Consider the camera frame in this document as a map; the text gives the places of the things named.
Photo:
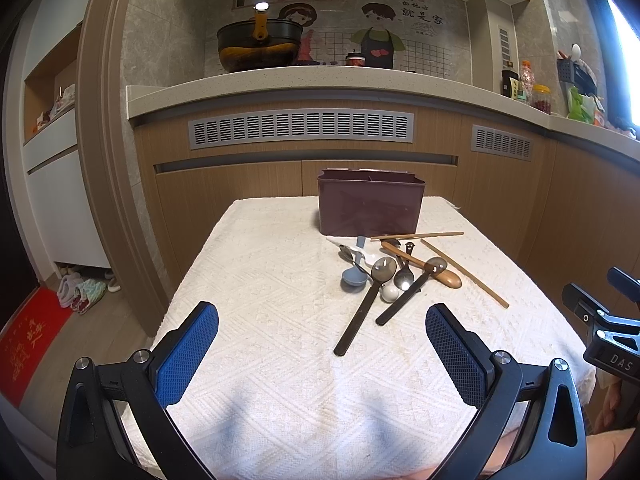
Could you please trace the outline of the maroon plastic utensil bin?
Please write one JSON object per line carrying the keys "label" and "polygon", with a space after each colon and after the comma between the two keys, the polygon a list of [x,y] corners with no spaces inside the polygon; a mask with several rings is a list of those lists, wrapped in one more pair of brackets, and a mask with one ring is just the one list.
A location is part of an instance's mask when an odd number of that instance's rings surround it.
{"label": "maroon plastic utensil bin", "polygon": [[318,175],[324,235],[379,236],[416,230],[425,182],[407,171],[326,168]]}

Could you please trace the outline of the red cup on counter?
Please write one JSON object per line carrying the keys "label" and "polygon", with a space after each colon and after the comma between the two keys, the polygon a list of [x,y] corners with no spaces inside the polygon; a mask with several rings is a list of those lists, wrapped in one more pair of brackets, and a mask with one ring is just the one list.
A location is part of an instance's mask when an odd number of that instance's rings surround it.
{"label": "red cup on counter", "polygon": [[366,58],[360,52],[349,52],[345,58],[346,66],[365,66]]}

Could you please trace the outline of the smiley handle steel spoon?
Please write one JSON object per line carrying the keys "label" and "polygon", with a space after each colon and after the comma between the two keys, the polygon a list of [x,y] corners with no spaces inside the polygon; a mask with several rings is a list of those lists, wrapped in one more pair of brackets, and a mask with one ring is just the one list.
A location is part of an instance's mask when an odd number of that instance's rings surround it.
{"label": "smiley handle steel spoon", "polygon": [[[400,249],[402,252],[405,252],[407,255],[411,255],[414,249],[413,242],[407,242],[406,244],[402,244],[399,240],[394,241],[394,245]],[[399,263],[399,269],[394,276],[394,284],[395,286],[402,290],[408,290],[414,281],[414,275],[410,270],[410,261],[404,257],[397,257]]]}

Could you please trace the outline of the pile of slippers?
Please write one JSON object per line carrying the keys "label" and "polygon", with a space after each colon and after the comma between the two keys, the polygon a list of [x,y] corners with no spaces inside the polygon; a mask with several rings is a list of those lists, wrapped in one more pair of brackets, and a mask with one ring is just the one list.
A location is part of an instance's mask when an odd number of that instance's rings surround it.
{"label": "pile of slippers", "polygon": [[58,304],[80,315],[100,302],[107,292],[120,291],[119,281],[111,270],[105,271],[102,278],[89,278],[81,274],[79,266],[66,266],[61,275],[56,291]]}

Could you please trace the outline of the blue plastic spoon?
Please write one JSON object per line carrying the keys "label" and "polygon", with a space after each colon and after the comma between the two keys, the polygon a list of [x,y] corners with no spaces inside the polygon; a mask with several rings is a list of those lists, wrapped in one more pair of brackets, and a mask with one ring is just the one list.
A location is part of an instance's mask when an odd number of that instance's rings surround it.
{"label": "blue plastic spoon", "polygon": [[350,248],[349,252],[341,250],[343,258],[349,259],[352,263],[352,266],[342,273],[342,281],[352,288],[361,288],[368,282],[369,275],[363,271],[361,266],[365,242],[366,238],[364,236],[358,236],[355,248]]}

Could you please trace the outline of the white ball handled spoon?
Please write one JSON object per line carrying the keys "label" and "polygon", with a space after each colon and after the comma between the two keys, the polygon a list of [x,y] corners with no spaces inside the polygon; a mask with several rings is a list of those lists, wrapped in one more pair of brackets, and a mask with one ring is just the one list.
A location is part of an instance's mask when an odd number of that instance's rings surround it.
{"label": "white ball handled spoon", "polygon": [[[366,266],[365,264],[361,265],[364,272],[367,272],[367,268],[372,268],[372,266]],[[400,296],[400,289],[398,289],[393,283],[392,280],[385,282],[381,287],[381,298],[384,302],[391,304],[393,301],[398,299]]]}

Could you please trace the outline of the black handled steel spoon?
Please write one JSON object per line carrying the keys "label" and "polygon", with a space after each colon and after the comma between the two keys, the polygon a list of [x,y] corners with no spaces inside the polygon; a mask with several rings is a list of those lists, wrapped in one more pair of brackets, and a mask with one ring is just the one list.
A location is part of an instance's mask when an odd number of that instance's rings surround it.
{"label": "black handled steel spoon", "polygon": [[366,319],[373,301],[376,296],[378,296],[378,291],[381,286],[389,281],[397,270],[396,260],[392,257],[383,257],[378,259],[378,261],[372,266],[370,275],[372,278],[372,284],[367,292],[367,295],[364,296],[361,304],[359,305],[356,313],[352,317],[352,320],[349,322],[344,334],[341,336],[341,339],[338,341],[335,346],[333,353],[336,356],[344,356],[349,349],[350,345],[354,341],[358,330],[364,320]]}

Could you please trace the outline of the black bottle on counter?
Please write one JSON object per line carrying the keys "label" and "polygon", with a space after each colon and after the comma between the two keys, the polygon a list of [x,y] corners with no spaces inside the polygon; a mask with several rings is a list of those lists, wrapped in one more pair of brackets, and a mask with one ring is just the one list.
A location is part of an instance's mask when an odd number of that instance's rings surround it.
{"label": "black bottle on counter", "polygon": [[501,94],[509,99],[518,98],[518,88],[520,88],[520,76],[514,70],[507,68],[501,71]]}

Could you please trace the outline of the green packet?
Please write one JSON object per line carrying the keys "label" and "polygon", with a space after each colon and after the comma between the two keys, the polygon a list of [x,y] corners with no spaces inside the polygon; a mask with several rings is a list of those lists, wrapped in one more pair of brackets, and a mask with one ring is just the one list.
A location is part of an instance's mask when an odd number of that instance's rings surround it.
{"label": "green packet", "polygon": [[576,122],[592,125],[596,114],[596,101],[593,96],[585,96],[575,86],[567,89],[567,117]]}

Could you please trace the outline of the black utensil rack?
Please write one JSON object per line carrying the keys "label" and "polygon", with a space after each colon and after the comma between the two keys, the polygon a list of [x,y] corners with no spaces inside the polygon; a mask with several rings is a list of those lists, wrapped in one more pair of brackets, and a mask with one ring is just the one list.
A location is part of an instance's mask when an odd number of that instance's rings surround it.
{"label": "black utensil rack", "polygon": [[582,59],[582,48],[579,44],[572,44],[570,54],[558,51],[556,60],[559,81],[572,84],[579,93],[585,96],[598,94],[597,77],[591,67]]}

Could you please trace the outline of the small grey vent grille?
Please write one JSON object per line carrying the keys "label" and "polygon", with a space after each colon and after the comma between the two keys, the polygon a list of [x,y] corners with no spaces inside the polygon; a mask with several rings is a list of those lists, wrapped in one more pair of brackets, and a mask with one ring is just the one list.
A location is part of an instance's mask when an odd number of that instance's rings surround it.
{"label": "small grey vent grille", "polygon": [[471,136],[471,150],[503,157],[526,160],[533,155],[532,141],[525,136],[505,132],[495,128],[474,125]]}

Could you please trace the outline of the orange capped bottle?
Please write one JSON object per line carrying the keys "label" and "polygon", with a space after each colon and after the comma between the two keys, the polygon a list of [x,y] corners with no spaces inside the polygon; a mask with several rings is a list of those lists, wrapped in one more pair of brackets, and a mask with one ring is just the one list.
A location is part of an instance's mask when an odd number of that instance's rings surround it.
{"label": "orange capped bottle", "polygon": [[532,102],[534,84],[535,76],[532,64],[530,64],[529,60],[523,60],[520,71],[520,96],[527,104]]}

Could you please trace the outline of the red floor mat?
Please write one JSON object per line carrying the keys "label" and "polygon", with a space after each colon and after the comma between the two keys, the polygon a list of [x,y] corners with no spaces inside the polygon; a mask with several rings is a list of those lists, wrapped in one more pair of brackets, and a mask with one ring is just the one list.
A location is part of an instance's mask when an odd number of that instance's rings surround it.
{"label": "red floor mat", "polygon": [[2,334],[1,394],[14,408],[20,406],[40,361],[71,315],[53,290],[40,287]]}

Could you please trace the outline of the wooden chopstick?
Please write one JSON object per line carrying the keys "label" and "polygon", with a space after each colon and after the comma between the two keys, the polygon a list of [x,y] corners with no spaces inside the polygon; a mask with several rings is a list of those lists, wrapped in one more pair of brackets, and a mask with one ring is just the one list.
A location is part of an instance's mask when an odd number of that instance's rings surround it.
{"label": "wooden chopstick", "polygon": [[422,240],[422,238],[462,236],[463,231],[426,232],[371,236],[370,240]]}
{"label": "wooden chopstick", "polygon": [[427,240],[421,240],[421,243],[425,245],[427,248],[430,248],[432,252],[434,252],[439,257],[442,257],[450,264],[450,266],[454,266],[457,270],[459,270],[466,278],[471,280],[475,285],[477,285],[483,292],[486,292],[492,299],[495,299],[501,307],[507,309],[510,307],[510,304],[504,300],[500,295],[498,295],[494,290],[492,290],[489,286],[487,286],[484,282],[482,282],[477,276],[471,273],[469,270],[466,270],[461,263],[458,263],[456,260],[451,258]]}

